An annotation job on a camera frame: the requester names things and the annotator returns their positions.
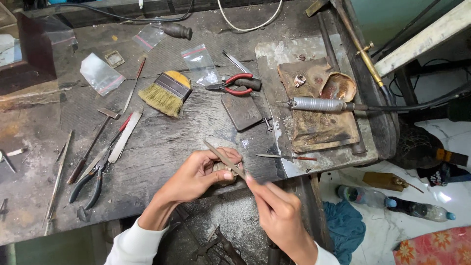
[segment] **blue bottle cap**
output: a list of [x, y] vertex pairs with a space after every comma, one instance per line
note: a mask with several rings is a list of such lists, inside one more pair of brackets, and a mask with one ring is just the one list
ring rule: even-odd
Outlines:
[[454, 213], [447, 212], [447, 219], [448, 220], [455, 220], [456, 216]]
[[386, 204], [387, 207], [393, 207], [393, 208], [398, 205], [398, 203], [395, 200], [390, 199], [390, 198], [384, 199], [384, 204]]

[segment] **black-handled pliers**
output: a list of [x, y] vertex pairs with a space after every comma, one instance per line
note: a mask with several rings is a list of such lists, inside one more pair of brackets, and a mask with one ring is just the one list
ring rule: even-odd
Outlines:
[[75, 202], [77, 197], [79, 196], [80, 190], [83, 186], [90, 181], [95, 174], [98, 174], [97, 182], [95, 183], [95, 189], [93, 190], [93, 195], [91, 196], [90, 201], [85, 206], [85, 210], [92, 208], [100, 197], [101, 193], [101, 186], [103, 185], [103, 170], [105, 169], [106, 164], [108, 163], [108, 158], [110, 156], [111, 150], [108, 149], [103, 157], [98, 161], [98, 163], [93, 167], [93, 169], [82, 178], [73, 189], [72, 193], [70, 194], [69, 203]]
[[225, 82], [216, 83], [216, 84], [212, 84], [212, 85], [207, 86], [206, 90], [209, 90], [209, 91], [224, 91], [224, 92], [227, 92], [227, 93], [232, 94], [234, 96], [246, 95], [246, 94], [249, 94], [250, 92], [252, 92], [253, 90], [251, 88], [248, 88], [247, 90], [244, 90], [244, 91], [236, 91], [236, 90], [228, 88], [228, 86], [232, 85], [232, 83], [234, 83], [237, 79], [252, 78], [252, 77], [253, 77], [253, 75], [248, 74], [248, 73], [236, 74], [236, 75], [230, 77], [229, 79], [227, 79]]

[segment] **wrist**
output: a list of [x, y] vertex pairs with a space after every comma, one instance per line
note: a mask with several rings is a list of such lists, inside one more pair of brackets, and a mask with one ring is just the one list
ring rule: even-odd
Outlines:
[[139, 227], [152, 231], [163, 230], [170, 214], [178, 204], [179, 203], [171, 201], [157, 192], [139, 218]]
[[311, 265], [317, 261], [317, 245], [314, 240], [306, 232], [300, 241], [300, 244], [290, 253], [287, 254], [297, 265]]

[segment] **water bottle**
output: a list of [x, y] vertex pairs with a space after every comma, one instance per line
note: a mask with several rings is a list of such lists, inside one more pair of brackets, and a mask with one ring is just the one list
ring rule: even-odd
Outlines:
[[340, 185], [337, 195], [344, 200], [366, 204], [373, 208], [396, 207], [396, 201], [388, 198], [381, 191]]
[[397, 207], [394, 208], [388, 207], [388, 210], [393, 212], [405, 213], [410, 216], [441, 223], [456, 219], [454, 213], [448, 212], [443, 207], [438, 207], [428, 203], [408, 201], [396, 197], [391, 197], [391, 199], [395, 200], [398, 204]]

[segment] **wooden workbench surface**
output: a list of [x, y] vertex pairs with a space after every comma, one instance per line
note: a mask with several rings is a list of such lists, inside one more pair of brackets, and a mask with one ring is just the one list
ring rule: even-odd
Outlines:
[[[274, 136], [267, 131], [267, 127], [261, 124], [238, 133], [220, 102], [222, 93], [194, 87], [185, 102], [181, 119], [169, 118], [150, 108], [135, 93], [123, 117], [119, 121], [110, 121], [93, 148], [88, 163], [132, 111], [143, 109], [140, 122], [121, 158], [105, 171], [98, 202], [82, 220], [77, 217], [77, 211], [90, 199], [93, 185], [89, 183], [77, 201], [69, 204], [73, 186], [65, 183], [105, 118], [96, 109], [108, 108], [118, 112], [123, 108], [143, 56], [147, 60], [137, 90], [151, 84], [162, 71], [179, 70], [188, 74], [180, 52], [203, 43], [220, 75], [238, 73], [222, 55], [223, 49], [258, 74], [254, 52], [258, 43], [320, 35], [315, 19], [304, 14], [309, 5], [309, 0], [286, 2], [273, 23], [264, 29], [244, 34], [232, 32], [223, 23], [219, 11], [197, 12], [182, 22], [193, 28], [191, 41], [167, 36], [149, 53], [131, 39], [143, 25], [106, 24], [75, 29], [78, 49], [54, 47], [58, 88], [45, 89], [47, 95], [42, 101], [50, 103], [25, 105], [23, 102], [22, 106], [28, 108], [15, 110], [13, 105], [9, 107], [12, 110], [0, 115], [0, 147], [6, 152], [23, 147], [32, 150], [24, 163], [22, 160], [29, 152], [11, 158], [17, 174], [13, 174], [5, 163], [0, 164], [0, 200], [8, 199], [8, 212], [0, 220], [0, 245], [43, 235], [42, 222], [58, 168], [55, 161], [70, 130], [74, 130], [75, 134], [57, 195], [56, 232], [142, 213], [154, 193], [184, 159], [194, 150], [206, 149], [203, 139], [214, 146], [238, 149], [244, 156], [245, 169], [262, 182], [285, 178], [278, 159], [255, 156], [257, 153], [277, 152]], [[248, 28], [263, 23], [276, 8], [277, 4], [230, 8], [227, 14], [233, 24]], [[126, 61], [116, 70], [127, 80], [118, 89], [101, 97], [80, 74], [81, 61], [91, 52], [104, 58], [113, 50], [119, 51]], [[263, 92], [254, 92], [252, 97], [262, 115], [270, 117]], [[244, 184], [238, 182], [210, 191], [207, 195], [242, 187]]]

